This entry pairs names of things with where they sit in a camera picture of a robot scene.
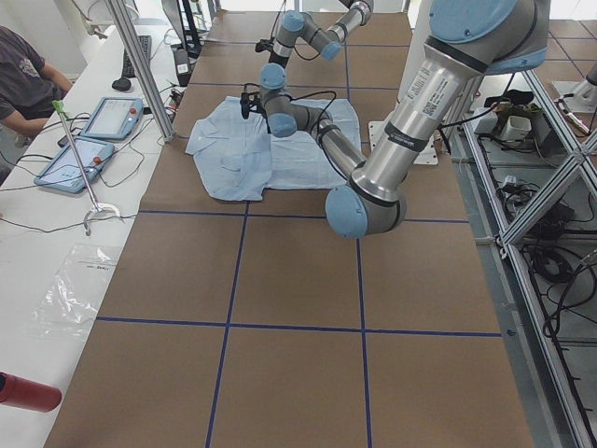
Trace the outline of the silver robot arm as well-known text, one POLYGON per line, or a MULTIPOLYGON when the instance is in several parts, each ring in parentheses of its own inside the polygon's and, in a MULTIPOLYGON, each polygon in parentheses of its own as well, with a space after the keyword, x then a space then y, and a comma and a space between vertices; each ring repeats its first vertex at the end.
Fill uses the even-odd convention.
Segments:
POLYGON ((369 0, 341 3, 348 10, 327 29, 321 28, 307 12, 286 11, 279 26, 274 27, 275 33, 269 39, 260 39, 256 43, 255 52, 267 51, 270 63, 286 68, 297 40, 302 39, 317 52, 316 57, 333 60, 350 33, 366 25, 374 10, 374 2, 369 0))
POLYGON ((346 178, 327 194, 327 222, 337 234, 359 239, 391 231, 404 220, 407 203, 400 185, 467 81, 533 69, 545 60, 550 3, 432 2, 423 62, 369 156, 325 110, 298 105, 285 90, 285 67, 298 39, 331 60, 349 34, 368 23, 374 8, 371 1, 344 5, 347 12, 327 29, 306 13, 286 12, 276 35, 257 44, 257 51, 271 56, 261 69, 258 92, 243 93, 240 104, 243 117, 260 114, 276 137, 297 131, 312 136, 346 178))

